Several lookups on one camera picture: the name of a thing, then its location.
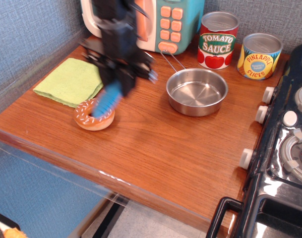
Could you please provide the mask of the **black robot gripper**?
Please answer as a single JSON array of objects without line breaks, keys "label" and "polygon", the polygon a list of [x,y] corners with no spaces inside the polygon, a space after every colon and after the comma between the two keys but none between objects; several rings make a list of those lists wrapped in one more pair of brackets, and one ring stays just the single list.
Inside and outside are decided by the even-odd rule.
[{"label": "black robot gripper", "polygon": [[126,97],[135,87],[136,77],[157,81],[158,75],[151,68],[154,59],[137,46],[135,19],[99,20],[97,25],[102,38],[84,40],[81,46],[88,61],[98,67],[104,86],[119,80]]}]

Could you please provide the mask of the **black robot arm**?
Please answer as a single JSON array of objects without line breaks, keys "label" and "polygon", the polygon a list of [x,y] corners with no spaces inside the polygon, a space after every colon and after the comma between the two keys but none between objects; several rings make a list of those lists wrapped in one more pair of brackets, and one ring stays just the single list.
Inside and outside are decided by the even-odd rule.
[{"label": "black robot arm", "polygon": [[145,10],[133,0],[94,0],[97,9],[96,23],[101,40],[86,40],[87,60],[98,67],[106,92],[115,88],[125,97],[135,87],[138,77],[157,79],[151,68],[154,59],[141,48],[137,41],[138,17],[149,18]]}]

